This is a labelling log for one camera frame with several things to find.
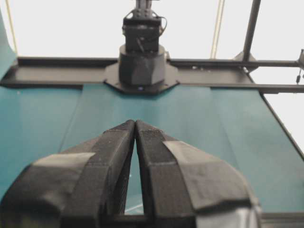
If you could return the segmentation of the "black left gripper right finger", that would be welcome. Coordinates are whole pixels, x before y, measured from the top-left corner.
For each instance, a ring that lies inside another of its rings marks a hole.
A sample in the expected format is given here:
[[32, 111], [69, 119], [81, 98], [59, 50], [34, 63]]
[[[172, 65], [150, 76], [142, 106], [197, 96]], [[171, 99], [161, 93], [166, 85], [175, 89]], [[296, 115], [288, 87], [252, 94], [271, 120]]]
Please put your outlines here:
[[138, 120], [144, 213], [157, 228], [259, 228], [261, 207], [226, 161]]

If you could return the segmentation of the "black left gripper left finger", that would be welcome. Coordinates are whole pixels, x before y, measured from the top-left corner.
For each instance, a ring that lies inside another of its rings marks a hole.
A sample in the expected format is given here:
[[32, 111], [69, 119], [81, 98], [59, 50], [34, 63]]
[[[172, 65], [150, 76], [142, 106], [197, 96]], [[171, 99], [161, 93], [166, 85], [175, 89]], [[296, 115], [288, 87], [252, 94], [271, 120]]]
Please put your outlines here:
[[123, 214], [134, 129], [128, 120], [26, 166], [1, 200], [1, 227], [99, 228]]

